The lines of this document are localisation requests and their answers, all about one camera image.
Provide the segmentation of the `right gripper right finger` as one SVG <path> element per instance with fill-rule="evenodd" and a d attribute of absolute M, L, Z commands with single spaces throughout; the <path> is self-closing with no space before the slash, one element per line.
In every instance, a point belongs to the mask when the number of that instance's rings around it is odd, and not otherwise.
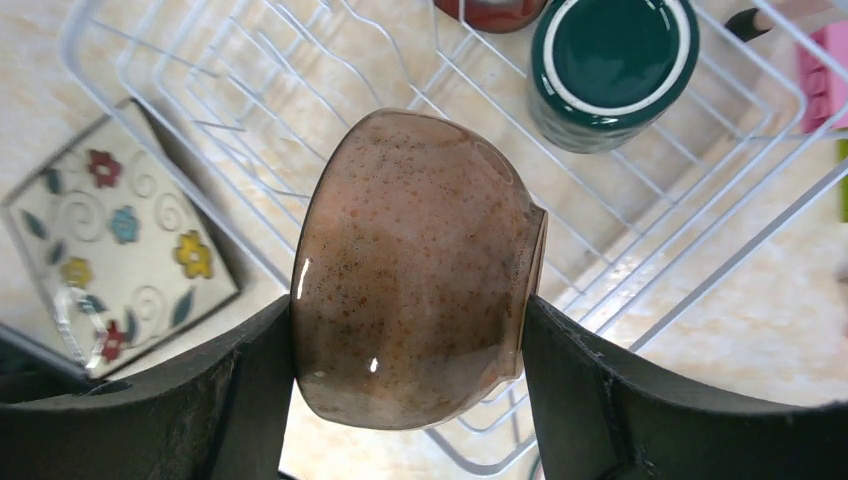
<path fill-rule="evenodd" d="M 843 479 L 847 406 L 800 407 L 690 379 L 539 297 L 522 347 L 549 479 Z"/>

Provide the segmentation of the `white wire dish rack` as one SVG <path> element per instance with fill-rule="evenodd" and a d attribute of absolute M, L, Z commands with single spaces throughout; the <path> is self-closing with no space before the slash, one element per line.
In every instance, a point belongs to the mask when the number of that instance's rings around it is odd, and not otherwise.
<path fill-rule="evenodd" d="M 83 1 L 60 55 L 99 103 L 137 99 L 173 163 L 291 280 L 337 141 L 380 107 L 441 115 L 513 162 L 549 212 L 540 292 L 623 347 L 708 384 L 796 405 L 847 396 L 847 161 L 832 119 L 802 131 L 796 44 L 743 44 L 739 1 L 697 1 L 682 96 L 637 137 L 579 155 L 525 102 L 531 28 L 479 33 L 428 1 Z"/>

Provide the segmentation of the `brown speckled bowl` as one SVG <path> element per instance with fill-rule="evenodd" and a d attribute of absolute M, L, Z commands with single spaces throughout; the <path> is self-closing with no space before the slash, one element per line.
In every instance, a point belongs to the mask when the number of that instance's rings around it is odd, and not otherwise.
<path fill-rule="evenodd" d="M 547 227 L 481 135 L 409 110 L 364 116 L 317 182 L 295 255 L 305 403 L 342 425 L 417 430 L 518 378 Z"/>

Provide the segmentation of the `red rimmed beige plate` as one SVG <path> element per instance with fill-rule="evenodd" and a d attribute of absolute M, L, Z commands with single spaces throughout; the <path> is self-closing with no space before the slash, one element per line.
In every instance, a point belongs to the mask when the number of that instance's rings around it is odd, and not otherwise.
<path fill-rule="evenodd" d="M 533 22 L 547 0 L 434 0 L 434 5 L 472 29 L 495 34 L 518 31 Z"/>

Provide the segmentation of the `dark green mug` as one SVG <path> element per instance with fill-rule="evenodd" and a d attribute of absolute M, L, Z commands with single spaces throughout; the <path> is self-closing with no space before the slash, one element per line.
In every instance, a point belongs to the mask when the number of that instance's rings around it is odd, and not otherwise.
<path fill-rule="evenodd" d="M 529 115 L 563 150 L 610 152 L 679 99 L 699 49 L 688 1 L 555 1 L 531 42 Z"/>

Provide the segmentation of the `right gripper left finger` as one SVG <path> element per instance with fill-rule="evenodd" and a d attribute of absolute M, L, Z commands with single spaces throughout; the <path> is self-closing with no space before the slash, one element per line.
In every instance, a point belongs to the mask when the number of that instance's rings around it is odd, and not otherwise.
<path fill-rule="evenodd" d="M 289 299 L 93 389 L 1 370 L 5 479 L 275 479 L 293 389 Z"/>

